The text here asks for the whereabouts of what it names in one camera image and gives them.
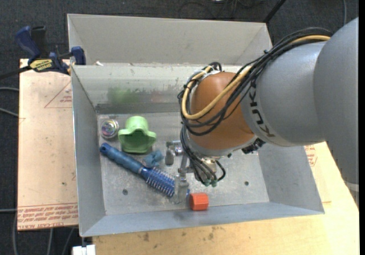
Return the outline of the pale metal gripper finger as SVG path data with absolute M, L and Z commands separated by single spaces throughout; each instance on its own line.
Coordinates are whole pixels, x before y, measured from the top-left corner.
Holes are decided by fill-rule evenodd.
M 174 203 L 183 203 L 186 200 L 189 190 L 189 183 L 186 173 L 179 173 L 175 177 Z
M 171 166 L 175 161 L 175 157 L 183 154 L 182 143 L 180 140 L 167 141 L 166 148 L 165 165 Z

